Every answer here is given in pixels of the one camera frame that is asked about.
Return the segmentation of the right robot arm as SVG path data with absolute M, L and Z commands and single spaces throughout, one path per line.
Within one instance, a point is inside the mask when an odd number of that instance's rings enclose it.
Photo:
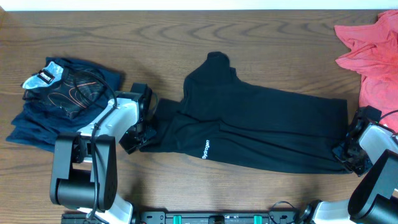
M 348 200 L 314 201 L 296 223 L 397 223 L 397 132 L 372 106 L 359 108 L 333 149 L 340 164 L 362 177 Z

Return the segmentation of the black t-shirt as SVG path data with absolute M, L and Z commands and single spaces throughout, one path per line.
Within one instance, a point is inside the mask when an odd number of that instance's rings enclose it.
M 346 100 L 248 84 L 222 52 L 185 78 L 180 102 L 159 101 L 153 122 L 157 135 L 144 152 L 296 174 L 346 172 L 332 154 L 346 135 Z

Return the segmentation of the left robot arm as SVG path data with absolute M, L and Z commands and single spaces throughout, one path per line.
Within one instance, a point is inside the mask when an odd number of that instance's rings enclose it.
M 55 143 L 50 200 L 82 212 L 77 223 L 139 223 L 134 206 L 118 194 L 116 146 L 127 153 L 155 136 L 147 120 L 152 91 L 117 91 L 107 107 Z

